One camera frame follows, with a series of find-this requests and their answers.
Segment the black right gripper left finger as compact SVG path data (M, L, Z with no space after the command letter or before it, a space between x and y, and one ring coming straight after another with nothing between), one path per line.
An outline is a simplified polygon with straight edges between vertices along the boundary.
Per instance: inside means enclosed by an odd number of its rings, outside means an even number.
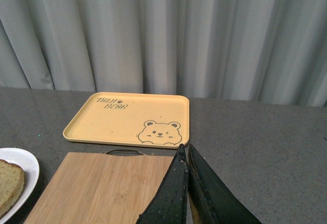
M137 223L186 223L189 170L180 145L149 205Z

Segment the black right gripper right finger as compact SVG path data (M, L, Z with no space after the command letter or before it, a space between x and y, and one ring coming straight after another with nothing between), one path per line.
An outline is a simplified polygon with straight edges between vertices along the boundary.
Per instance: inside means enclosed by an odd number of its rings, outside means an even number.
M189 194L201 223L260 223L193 145L189 147Z

